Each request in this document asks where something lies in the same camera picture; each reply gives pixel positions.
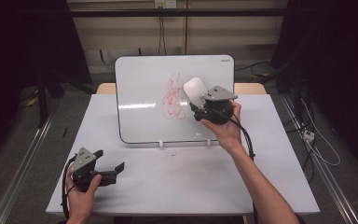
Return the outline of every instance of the forearm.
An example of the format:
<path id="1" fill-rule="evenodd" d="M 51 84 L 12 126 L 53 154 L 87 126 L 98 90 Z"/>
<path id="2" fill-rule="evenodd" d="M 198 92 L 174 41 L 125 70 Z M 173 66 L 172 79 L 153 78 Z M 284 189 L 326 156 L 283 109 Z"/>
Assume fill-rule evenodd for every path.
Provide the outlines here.
<path id="1" fill-rule="evenodd" d="M 298 223 L 290 205 L 261 173 L 245 149 L 237 147 L 231 150 L 230 155 L 254 200 L 262 223 Z"/>

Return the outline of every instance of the white tabletop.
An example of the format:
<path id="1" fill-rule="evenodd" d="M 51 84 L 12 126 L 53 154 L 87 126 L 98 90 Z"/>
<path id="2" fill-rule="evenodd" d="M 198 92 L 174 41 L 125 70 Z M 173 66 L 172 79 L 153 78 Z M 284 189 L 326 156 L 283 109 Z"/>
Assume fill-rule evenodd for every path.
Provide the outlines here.
<path id="1" fill-rule="evenodd" d="M 319 212 L 269 95 L 240 95 L 236 101 L 242 105 L 242 126 L 251 136 L 257 166 L 295 212 Z M 85 147 L 91 152 L 103 149 L 104 155 L 95 168 L 98 171 L 113 170 L 126 162 L 115 185 L 97 190 L 95 214 L 180 216 L 253 212 L 249 192 L 224 149 L 206 144 L 180 145 L 129 147 L 119 138 L 116 96 L 93 95 L 68 160 Z M 60 180 L 48 213 L 62 214 L 61 185 Z"/>

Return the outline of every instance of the hand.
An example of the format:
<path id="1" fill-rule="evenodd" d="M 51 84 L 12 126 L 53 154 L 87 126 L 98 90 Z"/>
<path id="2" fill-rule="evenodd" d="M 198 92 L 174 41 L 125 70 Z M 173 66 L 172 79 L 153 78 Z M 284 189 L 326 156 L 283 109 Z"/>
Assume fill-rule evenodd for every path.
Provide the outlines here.
<path id="1" fill-rule="evenodd" d="M 241 105 L 237 104 L 234 101 L 231 101 L 232 107 L 234 109 L 234 115 L 241 121 Z M 228 121 L 222 125 L 216 125 L 210 122 L 207 119 L 202 119 L 200 121 L 205 127 L 210 129 L 216 135 L 217 141 L 222 148 L 224 148 L 228 154 L 232 155 L 235 150 L 243 150 L 242 141 L 241 141 L 241 129 L 235 125 L 233 122 Z"/>
<path id="2" fill-rule="evenodd" d="M 73 187 L 68 193 L 70 213 L 67 223 L 87 223 L 94 206 L 94 194 L 100 185 L 102 177 L 100 175 L 94 176 L 89 184 L 87 192 L 82 192 L 77 186 L 75 186 L 71 174 L 72 170 L 70 167 L 66 173 L 65 179 L 66 189 L 69 190 Z"/>

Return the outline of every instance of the wall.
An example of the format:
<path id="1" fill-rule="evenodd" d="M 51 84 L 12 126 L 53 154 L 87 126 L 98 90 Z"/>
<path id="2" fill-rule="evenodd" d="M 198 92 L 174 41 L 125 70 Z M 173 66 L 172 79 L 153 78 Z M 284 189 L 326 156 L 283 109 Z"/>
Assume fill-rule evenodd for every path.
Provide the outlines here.
<path id="1" fill-rule="evenodd" d="M 67 0 L 69 8 L 136 9 L 154 8 L 154 1 Z M 275 8 L 282 1 L 207 1 L 177 0 L 178 8 Z M 159 18 L 74 18 L 91 73 L 108 72 L 117 56 L 162 53 Z M 228 53 L 237 64 L 269 61 L 282 23 L 281 17 L 163 18 L 164 39 L 168 54 Z M 105 63 L 101 63 L 99 50 Z"/>

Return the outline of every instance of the finger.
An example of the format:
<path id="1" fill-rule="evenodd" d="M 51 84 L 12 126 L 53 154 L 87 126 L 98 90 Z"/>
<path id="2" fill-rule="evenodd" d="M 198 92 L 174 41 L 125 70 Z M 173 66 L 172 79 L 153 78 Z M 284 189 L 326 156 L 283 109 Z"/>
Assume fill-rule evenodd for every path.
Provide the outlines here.
<path id="1" fill-rule="evenodd" d="M 89 189 L 87 190 L 87 193 L 94 194 L 97 190 L 98 186 L 100 186 L 101 179 L 103 177 L 101 175 L 96 175 L 92 178 L 91 183 L 89 184 Z"/>
<path id="2" fill-rule="evenodd" d="M 239 119 L 241 114 L 241 105 L 235 101 L 231 101 L 231 104 L 234 109 L 234 115 L 237 116 L 237 118 Z"/>
<path id="3" fill-rule="evenodd" d="M 71 188 L 75 183 L 72 180 L 72 166 L 69 166 L 68 170 L 66 171 L 66 178 L 65 178 L 65 186 L 67 189 Z"/>
<path id="4" fill-rule="evenodd" d="M 207 119 L 202 119 L 200 120 L 200 123 L 203 124 L 203 126 L 205 126 L 207 129 L 213 131 L 214 130 L 214 125 L 212 122 L 210 122 Z"/>

